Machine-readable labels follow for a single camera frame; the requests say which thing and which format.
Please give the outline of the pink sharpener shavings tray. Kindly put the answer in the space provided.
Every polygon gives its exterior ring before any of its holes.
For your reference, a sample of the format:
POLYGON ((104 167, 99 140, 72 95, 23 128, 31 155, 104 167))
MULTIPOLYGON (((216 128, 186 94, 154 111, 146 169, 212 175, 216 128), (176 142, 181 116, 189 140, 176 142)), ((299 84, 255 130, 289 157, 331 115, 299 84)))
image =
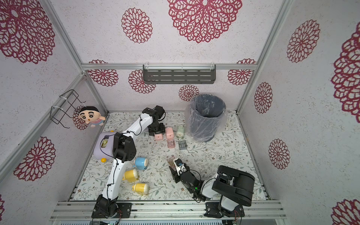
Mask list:
POLYGON ((169 149, 174 149, 175 148, 175 140, 174 139, 169 139, 169 140, 167 140, 167 147, 169 148, 169 149))

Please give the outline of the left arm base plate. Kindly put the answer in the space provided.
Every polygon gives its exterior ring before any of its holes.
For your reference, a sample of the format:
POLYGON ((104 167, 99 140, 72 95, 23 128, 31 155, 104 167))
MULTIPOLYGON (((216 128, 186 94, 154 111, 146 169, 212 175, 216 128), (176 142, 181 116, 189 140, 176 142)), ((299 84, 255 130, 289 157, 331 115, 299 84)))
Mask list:
POLYGON ((132 203, 104 202, 95 204, 91 218, 129 218, 132 203))

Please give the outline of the blue pencil sharpener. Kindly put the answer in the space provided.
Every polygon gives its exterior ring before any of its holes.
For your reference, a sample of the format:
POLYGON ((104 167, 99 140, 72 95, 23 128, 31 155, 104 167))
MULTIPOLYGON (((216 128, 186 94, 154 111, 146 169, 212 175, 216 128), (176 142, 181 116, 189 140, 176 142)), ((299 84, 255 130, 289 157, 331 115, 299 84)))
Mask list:
POLYGON ((149 160, 145 157, 137 157, 135 160, 135 165, 139 170, 146 170, 148 168, 149 160))

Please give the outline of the pink pencil sharpener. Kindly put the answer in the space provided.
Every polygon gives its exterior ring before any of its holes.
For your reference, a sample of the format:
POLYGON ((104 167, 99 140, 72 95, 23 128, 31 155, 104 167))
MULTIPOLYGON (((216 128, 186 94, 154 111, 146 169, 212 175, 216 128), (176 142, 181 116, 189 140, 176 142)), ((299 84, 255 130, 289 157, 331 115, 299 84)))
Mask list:
POLYGON ((162 141, 163 140, 163 134, 155 134, 154 135, 155 141, 162 141))
POLYGON ((166 132, 166 139, 167 140, 173 140, 174 139, 174 131, 173 131, 172 127, 166 127, 165 132, 166 132))

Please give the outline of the clear sharpener shavings tray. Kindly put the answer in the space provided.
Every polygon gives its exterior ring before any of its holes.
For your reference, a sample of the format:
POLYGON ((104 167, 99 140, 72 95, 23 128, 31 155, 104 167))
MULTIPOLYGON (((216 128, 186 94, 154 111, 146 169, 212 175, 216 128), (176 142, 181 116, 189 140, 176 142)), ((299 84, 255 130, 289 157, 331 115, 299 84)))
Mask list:
POLYGON ((179 140, 178 145, 179 145, 179 150, 186 150, 188 148, 186 140, 179 140))

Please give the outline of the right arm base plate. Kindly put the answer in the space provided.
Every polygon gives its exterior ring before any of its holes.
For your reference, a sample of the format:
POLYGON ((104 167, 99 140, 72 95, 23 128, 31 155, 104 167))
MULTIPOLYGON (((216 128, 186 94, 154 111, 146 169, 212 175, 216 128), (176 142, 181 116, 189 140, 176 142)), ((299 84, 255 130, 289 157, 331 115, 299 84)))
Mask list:
POLYGON ((245 212, 242 205, 235 207, 233 211, 227 210, 220 206, 220 202, 206 202, 205 203, 205 217, 208 218, 242 218, 245 216, 245 212))

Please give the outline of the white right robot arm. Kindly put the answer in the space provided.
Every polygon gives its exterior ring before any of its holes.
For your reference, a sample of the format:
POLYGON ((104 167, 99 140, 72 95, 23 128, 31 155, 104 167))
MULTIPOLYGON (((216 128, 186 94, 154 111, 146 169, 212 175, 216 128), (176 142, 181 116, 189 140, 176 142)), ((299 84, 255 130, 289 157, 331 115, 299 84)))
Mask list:
POLYGON ((247 172, 219 166, 217 173, 208 180, 199 180, 185 164, 169 166, 173 180, 181 182, 197 201, 211 200, 219 194, 220 209, 232 212, 237 206, 250 207, 254 194, 255 177, 247 172))

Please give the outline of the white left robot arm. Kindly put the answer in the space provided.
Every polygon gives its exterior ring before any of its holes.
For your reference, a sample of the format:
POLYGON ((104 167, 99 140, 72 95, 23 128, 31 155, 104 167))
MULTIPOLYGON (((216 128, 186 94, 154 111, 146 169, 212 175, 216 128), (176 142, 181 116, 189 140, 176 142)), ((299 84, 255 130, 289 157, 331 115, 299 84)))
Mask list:
POLYGON ((112 169, 106 186, 96 199, 91 218, 109 218, 117 214, 120 184, 127 164, 134 159, 137 153, 135 140, 146 128, 150 135, 164 134, 165 126, 161 121, 165 118, 165 114, 165 110, 161 106, 147 107, 129 128, 110 135, 113 137, 113 148, 110 155, 113 159, 112 169))

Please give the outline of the green pencil sharpener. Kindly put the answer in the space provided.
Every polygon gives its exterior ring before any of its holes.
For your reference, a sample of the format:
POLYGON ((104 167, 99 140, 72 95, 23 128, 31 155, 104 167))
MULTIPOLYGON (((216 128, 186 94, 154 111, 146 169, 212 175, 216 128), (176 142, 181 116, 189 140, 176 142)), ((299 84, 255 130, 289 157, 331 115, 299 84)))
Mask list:
POLYGON ((177 127, 176 136, 179 139, 183 139, 185 136, 185 127, 183 125, 179 125, 177 127))

